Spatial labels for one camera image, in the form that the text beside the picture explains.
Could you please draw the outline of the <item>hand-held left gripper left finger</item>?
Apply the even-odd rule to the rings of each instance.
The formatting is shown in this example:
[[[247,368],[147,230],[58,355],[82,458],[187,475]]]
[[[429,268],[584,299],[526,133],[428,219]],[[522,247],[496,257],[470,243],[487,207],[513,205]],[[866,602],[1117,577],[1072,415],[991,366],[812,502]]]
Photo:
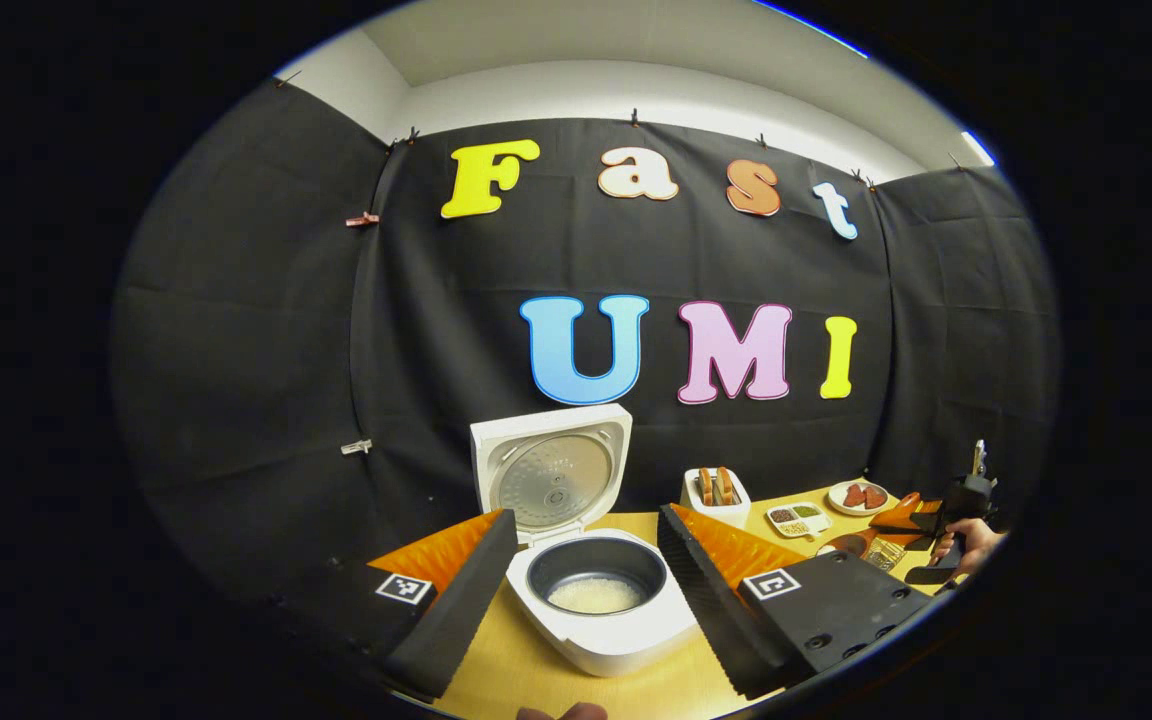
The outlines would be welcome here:
[[[329,670],[420,702],[447,691],[516,553],[494,510],[376,559],[329,559],[266,600],[270,619]]]

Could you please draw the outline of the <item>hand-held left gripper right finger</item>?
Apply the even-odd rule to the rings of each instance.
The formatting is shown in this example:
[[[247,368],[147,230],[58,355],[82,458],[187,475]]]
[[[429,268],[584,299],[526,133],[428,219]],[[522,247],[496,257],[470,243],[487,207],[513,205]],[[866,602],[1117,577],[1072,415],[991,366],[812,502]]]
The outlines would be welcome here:
[[[755,700],[846,662],[932,601],[842,551],[805,558],[677,503],[660,552],[732,688]]]

